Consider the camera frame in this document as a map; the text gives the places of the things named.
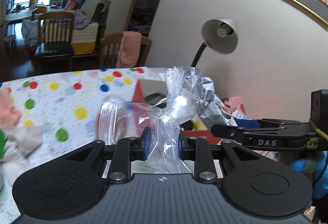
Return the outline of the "pink mesh bath sponge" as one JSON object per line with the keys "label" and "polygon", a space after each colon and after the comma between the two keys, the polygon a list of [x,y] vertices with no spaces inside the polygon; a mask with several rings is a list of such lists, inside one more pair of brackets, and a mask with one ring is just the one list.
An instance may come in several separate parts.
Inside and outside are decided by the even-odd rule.
{"label": "pink mesh bath sponge", "polygon": [[16,126],[21,117],[21,112],[10,101],[9,88],[1,87],[0,100],[0,127],[8,130]]}

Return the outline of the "white bag on floor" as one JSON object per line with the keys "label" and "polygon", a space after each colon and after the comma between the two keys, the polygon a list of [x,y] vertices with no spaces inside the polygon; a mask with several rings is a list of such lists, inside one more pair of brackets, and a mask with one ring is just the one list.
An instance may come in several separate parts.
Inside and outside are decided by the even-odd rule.
{"label": "white bag on floor", "polygon": [[38,41],[38,21],[36,20],[23,20],[22,21],[22,37],[25,46],[37,46]]}

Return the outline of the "pink towel on chair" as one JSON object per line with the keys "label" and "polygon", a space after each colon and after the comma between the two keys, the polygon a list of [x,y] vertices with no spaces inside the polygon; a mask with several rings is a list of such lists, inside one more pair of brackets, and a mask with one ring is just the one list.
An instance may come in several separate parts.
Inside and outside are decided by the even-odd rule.
{"label": "pink towel on chair", "polygon": [[138,32],[123,32],[116,67],[130,68],[136,65],[140,54],[141,40],[142,34]]}

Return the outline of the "white coffee table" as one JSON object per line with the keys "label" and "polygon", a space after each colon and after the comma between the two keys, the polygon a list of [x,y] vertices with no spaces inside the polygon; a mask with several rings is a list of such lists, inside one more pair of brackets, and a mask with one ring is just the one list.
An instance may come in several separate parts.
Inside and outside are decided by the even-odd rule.
{"label": "white coffee table", "polygon": [[14,13],[9,13],[5,19],[4,22],[6,24],[16,24],[21,23],[23,20],[32,20],[33,19],[33,13],[37,8],[26,8],[21,11],[17,11]]}

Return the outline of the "red cardboard box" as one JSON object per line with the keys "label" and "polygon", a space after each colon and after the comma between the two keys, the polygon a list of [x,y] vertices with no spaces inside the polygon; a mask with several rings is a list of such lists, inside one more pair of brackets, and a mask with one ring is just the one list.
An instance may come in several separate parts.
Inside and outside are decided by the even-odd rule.
{"label": "red cardboard box", "polygon": [[[156,105],[159,102],[158,107],[164,109],[166,98],[167,87],[164,81],[139,79],[132,96],[132,102],[146,103],[149,105]],[[214,137],[196,117],[183,123],[180,127],[186,137],[201,137],[212,145],[217,145],[221,141],[220,138]]]}

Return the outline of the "wooden chair with pink towel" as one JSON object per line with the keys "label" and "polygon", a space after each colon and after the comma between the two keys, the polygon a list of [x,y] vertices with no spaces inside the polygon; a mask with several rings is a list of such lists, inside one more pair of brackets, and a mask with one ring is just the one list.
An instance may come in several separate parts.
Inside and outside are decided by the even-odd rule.
{"label": "wooden chair with pink towel", "polygon": [[[117,61],[119,60],[119,51],[121,48],[121,41],[124,35],[128,32],[111,33],[104,36],[99,43],[99,68],[115,68],[117,67]],[[138,54],[138,59],[134,67],[144,66],[148,53],[152,46],[152,40],[140,33],[141,46]]]}

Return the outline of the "white fluffy cloth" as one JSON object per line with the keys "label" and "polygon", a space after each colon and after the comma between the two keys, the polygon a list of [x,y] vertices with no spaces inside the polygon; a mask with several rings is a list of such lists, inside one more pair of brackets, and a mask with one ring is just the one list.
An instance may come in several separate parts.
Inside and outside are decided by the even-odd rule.
{"label": "white fluffy cloth", "polygon": [[5,131],[5,147],[1,164],[5,178],[11,186],[21,174],[33,167],[28,162],[27,156],[39,147],[42,136],[42,126],[38,125],[14,127]]}

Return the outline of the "grey desk lamp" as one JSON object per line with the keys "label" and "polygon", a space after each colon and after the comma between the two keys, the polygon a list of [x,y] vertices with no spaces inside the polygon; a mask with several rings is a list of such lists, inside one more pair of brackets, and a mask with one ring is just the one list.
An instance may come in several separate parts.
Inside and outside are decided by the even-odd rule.
{"label": "grey desk lamp", "polygon": [[231,17],[218,17],[206,21],[201,29],[204,42],[199,47],[191,66],[196,67],[205,48],[228,55],[232,54],[238,45],[237,21]]}

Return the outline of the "clear plastic bag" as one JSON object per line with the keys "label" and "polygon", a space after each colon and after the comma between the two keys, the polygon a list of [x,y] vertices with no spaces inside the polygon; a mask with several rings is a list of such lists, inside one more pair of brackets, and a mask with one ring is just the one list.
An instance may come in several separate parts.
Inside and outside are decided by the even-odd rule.
{"label": "clear plastic bag", "polygon": [[163,109],[140,102],[124,102],[111,96],[101,107],[98,138],[107,145],[120,139],[140,137],[144,128],[151,130],[150,150],[146,161],[135,161],[132,171],[144,174],[190,173],[191,168],[178,159],[180,125],[196,113],[197,96],[193,89],[202,75],[194,67],[165,69],[164,90],[167,92]]}

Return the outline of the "sofa with cushions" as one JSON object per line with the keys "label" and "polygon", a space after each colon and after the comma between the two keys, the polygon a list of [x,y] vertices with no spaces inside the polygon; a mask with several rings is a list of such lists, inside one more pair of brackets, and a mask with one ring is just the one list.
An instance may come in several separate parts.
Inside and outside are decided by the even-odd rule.
{"label": "sofa with cushions", "polygon": [[61,8],[74,13],[72,47],[76,55],[94,53],[99,24],[106,13],[102,0],[62,0]]}

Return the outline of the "silver printed snack bag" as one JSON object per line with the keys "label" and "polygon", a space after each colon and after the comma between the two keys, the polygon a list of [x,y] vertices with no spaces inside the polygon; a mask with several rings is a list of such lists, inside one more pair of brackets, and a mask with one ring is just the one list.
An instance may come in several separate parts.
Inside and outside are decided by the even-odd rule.
{"label": "silver printed snack bag", "polygon": [[220,99],[215,94],[214,82],[209,77],[202,77],[193,92],[198,99],[196,114],[208,130],[213,125],[237,126],[236,120],[250,120],[242,97]]}

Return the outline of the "dark wooden chair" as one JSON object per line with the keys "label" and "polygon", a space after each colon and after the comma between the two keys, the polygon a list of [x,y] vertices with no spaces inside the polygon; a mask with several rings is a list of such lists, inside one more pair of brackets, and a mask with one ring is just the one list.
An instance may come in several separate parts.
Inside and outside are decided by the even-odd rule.
{"label": "dark wooden chair", "polygon": [[38,17],[39,44],[34,57],[41,74],[71,69],[73,25],[74,14],[67,11],[50,11]]}

